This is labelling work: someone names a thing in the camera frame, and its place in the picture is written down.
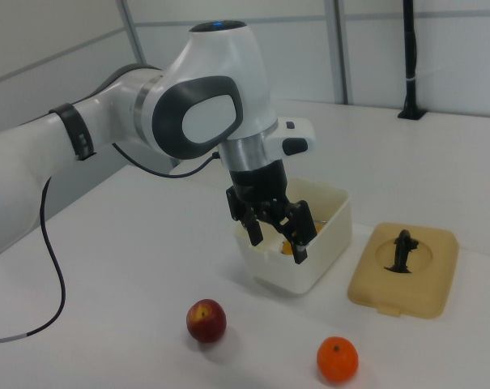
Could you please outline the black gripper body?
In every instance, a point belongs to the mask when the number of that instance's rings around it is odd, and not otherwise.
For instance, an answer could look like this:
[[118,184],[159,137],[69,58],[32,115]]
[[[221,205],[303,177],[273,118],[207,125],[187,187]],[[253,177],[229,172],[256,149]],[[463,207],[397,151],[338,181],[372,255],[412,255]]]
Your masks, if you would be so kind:
[[281,160],[260,169],[229,173],[232,180],[229,190],[243,203],[272,203],[275,199],[282,203],[288,202],[288,180]]

